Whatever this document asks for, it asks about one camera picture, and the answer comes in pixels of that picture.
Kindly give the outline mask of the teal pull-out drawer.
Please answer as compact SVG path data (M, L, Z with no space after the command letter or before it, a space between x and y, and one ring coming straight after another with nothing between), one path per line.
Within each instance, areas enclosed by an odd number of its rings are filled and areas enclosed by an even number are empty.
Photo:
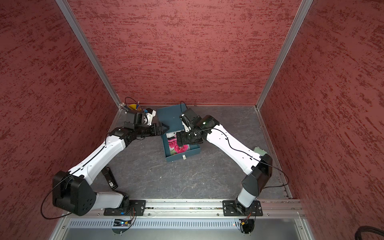
M186 160L191 156L201 153L201 147L197 145L178 145L176 132L166 133L162 135L162 141L165 151L166 162L174 162L177 160Z

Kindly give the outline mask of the teal drawer cabinet box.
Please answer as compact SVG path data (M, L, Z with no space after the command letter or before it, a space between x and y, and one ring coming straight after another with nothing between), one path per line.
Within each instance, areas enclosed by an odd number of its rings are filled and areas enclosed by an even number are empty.
M169 127L167 133L179 132L184 130L184 125L180 116L187 107L185 104L172 105L157 110L157 117L159 122Z

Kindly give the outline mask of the pink hollyhock seed bag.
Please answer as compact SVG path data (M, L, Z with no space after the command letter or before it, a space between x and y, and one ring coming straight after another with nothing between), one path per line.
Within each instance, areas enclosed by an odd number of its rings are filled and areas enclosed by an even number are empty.
M177 143L176 138L170 138L167 140L168 140L168 146L169 146L171 156L176 154L181 154L190 150L189 145L183 145L182 147L180 147Z

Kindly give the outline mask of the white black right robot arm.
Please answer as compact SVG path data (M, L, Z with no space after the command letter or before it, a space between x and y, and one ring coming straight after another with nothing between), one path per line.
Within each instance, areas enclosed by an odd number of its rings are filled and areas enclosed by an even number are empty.
M247 213L272 176L271 156L246 147L210 115L202 118L192 109L187 109L180 115L180 119L185 129L177 133L178 146L207 141L227 154L246 174L235 200L235 209L242 215Z

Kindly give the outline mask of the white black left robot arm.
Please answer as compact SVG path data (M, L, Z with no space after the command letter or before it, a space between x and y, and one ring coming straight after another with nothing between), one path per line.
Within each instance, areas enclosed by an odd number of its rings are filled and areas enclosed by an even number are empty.
M51 193L53 206L77 216L97 209L118 216L135 215L129 196L116 191L113 177L110 192L95 192L92 184L99 173L108 173L109 162L133 141L161 136L169 130L169 126L154 122L155 117L152 109L129 112L124 124L107 133L105 141L87 158L67 172L57 172Z

